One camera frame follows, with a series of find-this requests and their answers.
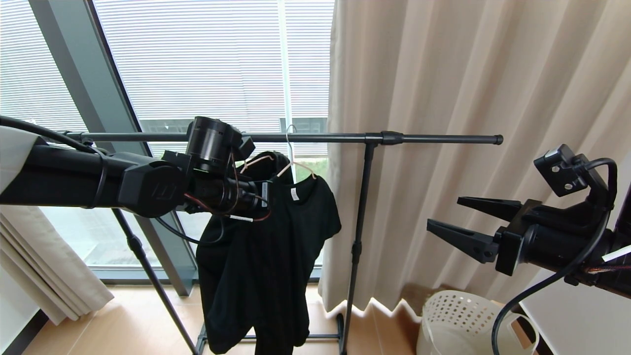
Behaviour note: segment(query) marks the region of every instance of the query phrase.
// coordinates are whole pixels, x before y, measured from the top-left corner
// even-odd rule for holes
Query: hanger hook
[[[290,124],[289,126],[287,126],[287,129],[285,130],[285,139],[287,139],[287,145],[289,146],[289,154],[290,154],[290,158],[291,161],[293,161],[293,147],[292,144],[289,142],[289,129],[293,127],[293,132],[297,133],[298,132],[298,128],[296,128],[296,126],[292,124]]]

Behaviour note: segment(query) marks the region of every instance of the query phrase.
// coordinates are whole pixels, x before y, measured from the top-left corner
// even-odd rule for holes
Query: black clothing
[[[199,246],[199,283],[208,344],[216,354],[254,327],[256,354],[291,354],[309,334],[305,290],[324,241],[341,229],[333,193],[323,178],[292,184],[291,170],[272,178],[288,160],[280,153],[245,171],[271,179],[270,216],[260,222],[225,219],[224,242]],[[201,240],[220,233],[213,217]]]

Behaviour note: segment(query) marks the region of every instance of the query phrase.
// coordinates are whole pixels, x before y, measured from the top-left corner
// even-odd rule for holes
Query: tile floor
[[[76,322],[66,320],[59,326],[48,323],[24,352],[25,355],[125,355],[190,354],[160,298],[149,286],[115,286],[110,288],[114,300],[103,309]],[[199,289],[188,298],[180,298],[167,289],[169,298],[189,335],[196,342],[203,323]],[[327,315],[316,286],[307,289],[310,330],[315,333],[336,331],[335,313]],[[349,355],[412,355],[415,352],[419,325],[404,307],[383,312],[369,305],[362,315],[353,314],[348,338]],[[255,343],[242,342],[228,355],[254,354]],[[337,354],[334,340],[307,340],[294,354]],[[206,347],[204,355],[212,355]]]

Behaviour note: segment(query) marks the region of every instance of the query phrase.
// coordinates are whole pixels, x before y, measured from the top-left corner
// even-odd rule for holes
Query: basket handle
[[[510,330],[510,332],[515,336],[516,340],[519,342],[519,338],[517,338],[517,334],[515,334],[515,330],[511,326],[513,322],[518,320],[519,318],[525,319],[530,324],[530,327],[534,330],[534,342],[530,344],[529,347],[524,349],[525,351],[533,352],[539,344],[539,331],[534,326],[534,323],[530,320],[530,318],[518,313],[509,313],[508,315],[506,315],[506,318],[504,318],[504,321],[502,323],[505,324],[505,326]]]

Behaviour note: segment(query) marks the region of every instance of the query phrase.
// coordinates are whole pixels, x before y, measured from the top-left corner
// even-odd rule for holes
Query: white wall
[[[37,310],[35,302],[0,268],[0,352],[6,350]]]
[[[618,196],[610,229],[631,182],[631,153],[618,162],[618,169]],[[541,270],[533,284],[551,274]],[[522,307],[557,355],[631,354],[631,299],[558,281],[525,299]]]

